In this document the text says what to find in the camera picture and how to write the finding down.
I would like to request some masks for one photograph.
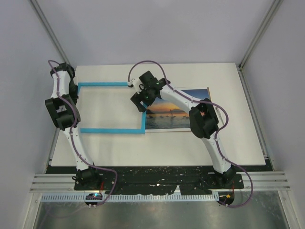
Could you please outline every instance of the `sunset picture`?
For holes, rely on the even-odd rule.
[[[203,100],[210,98],[208,89],[185,89],[183,92]],[[190,128],[189,115],[176,105],[159,98],[147,108],[146,130],[188,130]]]

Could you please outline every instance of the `table surface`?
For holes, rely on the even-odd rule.
[[[132,65],[78,66],[77,82],[126,82]],[[240,165],[264,165],[242,84],[234,63],[163,64],[168,79],[180,88],[207,88],[214,103],[229,114],[229,125],[220,132],[227,157]],[[132,77],[161,70],[153,64],[138,65]],[[80,127],[140,128],[141,113],[130,101],[131,88],[87,87],[80,91],[77,107]],[[203,142],[191,132],[132,134],[82,134],[94,163],[100,166],[210,166]],[[52,166],[75,166],[68,140],[60,132]]]

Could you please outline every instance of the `white panel inside blue frame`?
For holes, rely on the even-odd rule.
[[[78,95],[83,87],[128,87],[127,82],[81,82],[78,83]],[[145,134],[146,112],[142,113],[141,128],[86,128],[82,127],[82,133],[92,134]]]

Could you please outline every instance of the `sunset sky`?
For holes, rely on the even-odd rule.
[[[199,99],[205,99],[209,98],[208,90],[207,89],[190,89],[190,90],[182,90],[183,92],[189,94],[190,96],[199,98]],[[159,98],[156,98],[156,100],[153,102],[152,105],[148,107],[148,109],[152,111],[159,111],[159,112],[164,112],[164,111],[170,111],[173,109],[180,109],[176,105],[169,103],[166,100],[162,100]]]

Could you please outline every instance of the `wall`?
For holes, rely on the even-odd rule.
[[[240,62],[272,0],[38,0],[74,65]]]
[[[55,131],[44,106],[53,85],[47,60],[61,60],[26,0],[2,1],[0,31],[0,222],[19,229]]]
[[[245,68],[275,163],[305,212],[305,1],[285,0]]]

